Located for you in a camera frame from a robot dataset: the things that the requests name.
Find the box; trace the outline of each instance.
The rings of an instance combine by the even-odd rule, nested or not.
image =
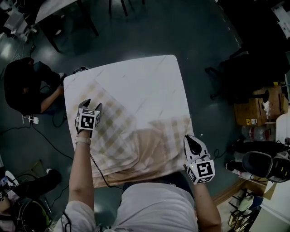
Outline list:
[[[261,126],[269,120],[278,118],[283,111],[285,105],[288,105],[287,99],[283,96],[281,87],[268,87],[254,91],[253,94],[263,94],[265,90],[269,90],[269,107],[270,115],[266,116],[262,98],[250,98],[248,103],[234,104],[236,122],[241,126]]]

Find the beige fabric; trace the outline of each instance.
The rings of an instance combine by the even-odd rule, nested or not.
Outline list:
[[[109,184],[154,179],[183,169],[183,138],[193,135],[189,116],[152,121],[147,129],[137,130],[137,119],[96,81],[82,92],[74,102],[91,99],[91,109],[103,104],[100,124],[92,134],[91,154]],[[68,112],[74,148],[77,111],[78,104]],[[105,186],[93,163],[92,172],[94,186]]]

